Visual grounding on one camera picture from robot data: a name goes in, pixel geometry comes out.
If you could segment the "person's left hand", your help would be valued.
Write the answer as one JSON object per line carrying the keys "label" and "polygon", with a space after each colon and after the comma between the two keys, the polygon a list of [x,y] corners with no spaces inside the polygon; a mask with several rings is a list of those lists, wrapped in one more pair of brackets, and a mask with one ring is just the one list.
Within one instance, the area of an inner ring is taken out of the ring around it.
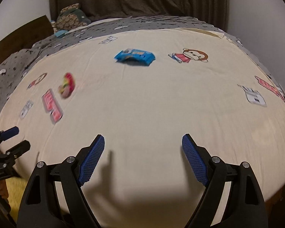
{"label": "person's left hand", "polygon": [[0,180],[0,197],[3,199],[8,199],[9,193],[7,190],[6,180]]}

